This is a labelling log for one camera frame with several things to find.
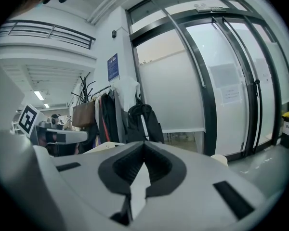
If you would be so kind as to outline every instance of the black backpack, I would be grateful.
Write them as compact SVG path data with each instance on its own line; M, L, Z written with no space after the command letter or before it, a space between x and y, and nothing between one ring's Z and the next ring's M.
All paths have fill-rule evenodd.
M147 130L147 137L143 126L142 116ZM150 140L164 143L162 128L158 123L152 107L148 104L143 104L137 97L136 105L128 111L127 135L128 142Z

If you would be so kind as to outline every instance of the metal railing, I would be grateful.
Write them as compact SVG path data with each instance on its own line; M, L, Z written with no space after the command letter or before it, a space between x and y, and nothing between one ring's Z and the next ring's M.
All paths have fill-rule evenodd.
M10 20L0 28L0 37L31 36L54 39L91 49L95 38L76 30L52 23L31 20Z

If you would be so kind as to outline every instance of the tiled floor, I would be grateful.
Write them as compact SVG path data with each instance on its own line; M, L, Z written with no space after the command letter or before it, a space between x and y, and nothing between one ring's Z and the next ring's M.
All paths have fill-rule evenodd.
M256 185L269 198L289 180L289 149L281 145L228 163L230 169Z

